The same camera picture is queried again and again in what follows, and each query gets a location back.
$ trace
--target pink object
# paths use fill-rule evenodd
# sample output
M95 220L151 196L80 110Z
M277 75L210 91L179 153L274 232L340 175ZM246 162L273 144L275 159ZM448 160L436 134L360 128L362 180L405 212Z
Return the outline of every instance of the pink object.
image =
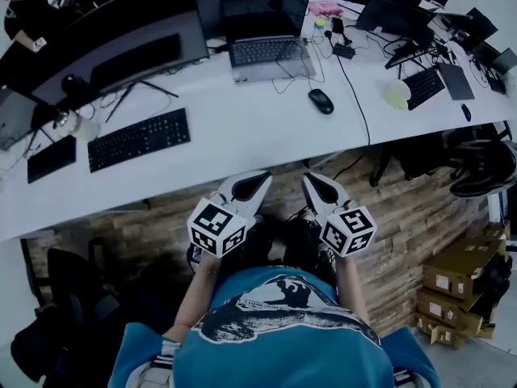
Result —
M340 16L343 10L333 2L310 2L309 10L316 16Z

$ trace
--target white desk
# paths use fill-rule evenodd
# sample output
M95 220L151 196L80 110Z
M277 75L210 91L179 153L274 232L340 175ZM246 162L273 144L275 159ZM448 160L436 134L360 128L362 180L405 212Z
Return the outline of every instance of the white desk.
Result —
M312 15L305 18L304 36L313 34L313 21ZM348 28L347 35L353 46L368 46L364 32ZM330 54L327 42L320 49ZM312 45L309 54L318 72L315 78L320 80ZM397 78L397 69L384 68L387 60L375 43L371 42L369 50L358 49L353 60L342 60L363 107L372 144L517 117L508 99L483 89L460 51L456 50L456 55L476 96L467 102L471 122L464 118L461 102L452 102L447 91L412 112L392 109L381 92L387 82ZM271 82L236 86L228 53L190 65L178 74L149 80L178 94L179 99L167 99L163 93L137 86L103 125L101 135L159 111L186 108L191 142L91 174L86 143L78 141L75 164L31 185L27 184L27 163L19 161L10 171L0 172L0 241L239 172L367 145L362 117L337 60L320 58L326 81L311 84L323 89L334 103L334 113L329 116L309 100L306 78L297 79L282 95ZM406 67L407 74L416 72L416 66L411 67ZM286 84L277 82L279 90ZM94 120L104 122L113 106L97 112ZM81 113L91 116L91 106ZM45 146L48 140L38 134L34 146L40 143ZM15 162L25 145L22 141L0 155L0 167Z

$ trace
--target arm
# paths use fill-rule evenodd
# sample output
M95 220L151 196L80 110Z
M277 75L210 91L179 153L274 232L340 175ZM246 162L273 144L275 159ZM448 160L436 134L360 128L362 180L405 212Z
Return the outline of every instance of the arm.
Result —
M366 323L370 323L363 291L359 282L359 274L355 266L353 255L348 257L336 257L336 275L338 279L339 305L350 309Z
M163 334L164 337L182 343L187 332L208 312L220 266L221 259L204 251L200 267L181 302L174 326Z
M18 33L16 33L13 40L16 40L31 52L34 52L34 40L27 36L27 33L25 33L23 30L20 30Z

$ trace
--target black keyboard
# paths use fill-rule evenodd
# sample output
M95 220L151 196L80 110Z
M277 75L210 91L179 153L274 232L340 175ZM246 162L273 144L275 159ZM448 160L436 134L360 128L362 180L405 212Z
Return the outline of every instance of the black keyboard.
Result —
M407 101L407 107L410 111L445 89L438 72L433 68L409 76L404 79L404 82L411 90L411 98Z
M185 109L149 118L88 142L90 172L190 140Z
M253 65L267 61L300 60L308 57L300 39L256 40L230 46L233 66Z
M38 154L32 155L27 160L27 182L34 183L37 179L73 164L75 143L75 138L68 136L54 142Z

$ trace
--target wood plank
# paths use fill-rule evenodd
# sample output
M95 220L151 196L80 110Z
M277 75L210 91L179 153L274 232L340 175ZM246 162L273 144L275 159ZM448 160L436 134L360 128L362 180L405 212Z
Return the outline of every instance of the wood plank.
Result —
M442 169L406 181L396 162L391 162L378 188L368 179L376 165L377 148L371 148L358 164L338 177L352 199L366 205L379 226L376 242L357 257L364 296L372 327L387 335L414 320L416 292L422 283L422 262L444 249L469 228L488 222L486 200L466 200L450 194L450 171ZM341 154L312 171L334 177L363 150ZM300 162L271 168L274 174L262 211L285 219L305 206L301 178L308 169ZM189 244L186 221L200 197L209 196L220 182L212 182L151 197L146 213L98 215L81 220L93 236L106 240L112 277L125 283L154 260L169 255L178 265L181 280L191 276L185 260ZM58 229L53 238L29 240L38 277L47 276L46 254L50 247L67 248L74 224Z

